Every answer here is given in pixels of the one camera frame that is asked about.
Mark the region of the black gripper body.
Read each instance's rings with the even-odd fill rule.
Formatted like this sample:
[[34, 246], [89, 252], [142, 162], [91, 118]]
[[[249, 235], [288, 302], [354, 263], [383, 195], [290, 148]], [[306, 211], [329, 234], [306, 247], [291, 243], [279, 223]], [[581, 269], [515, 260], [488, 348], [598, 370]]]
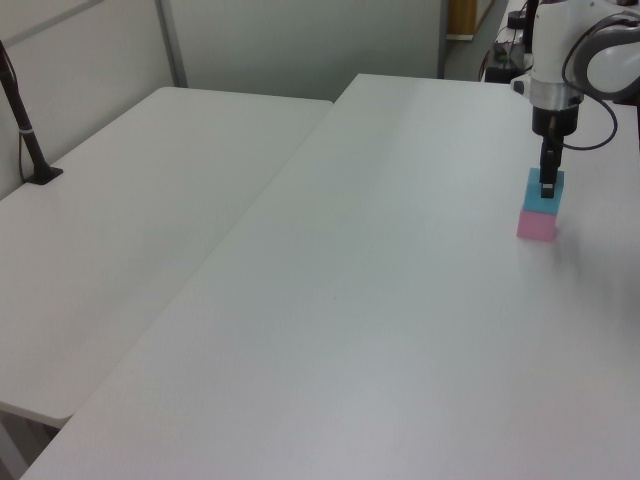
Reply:
[[532, 130], [535, 134], [563, 143], [578, 126], [579, 106], [573, 105], [564, 110], [548, 110], [534, 106], [532, 111]]

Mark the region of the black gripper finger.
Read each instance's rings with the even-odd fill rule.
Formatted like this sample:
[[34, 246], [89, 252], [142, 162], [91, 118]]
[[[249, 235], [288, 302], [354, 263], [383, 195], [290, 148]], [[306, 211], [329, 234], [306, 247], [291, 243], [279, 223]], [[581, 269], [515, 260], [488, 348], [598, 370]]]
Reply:
[[561, 165], [562, 148], [550, 139], [543, 139], [540, 153], [540, 194], [542, 198], [553, 198]]

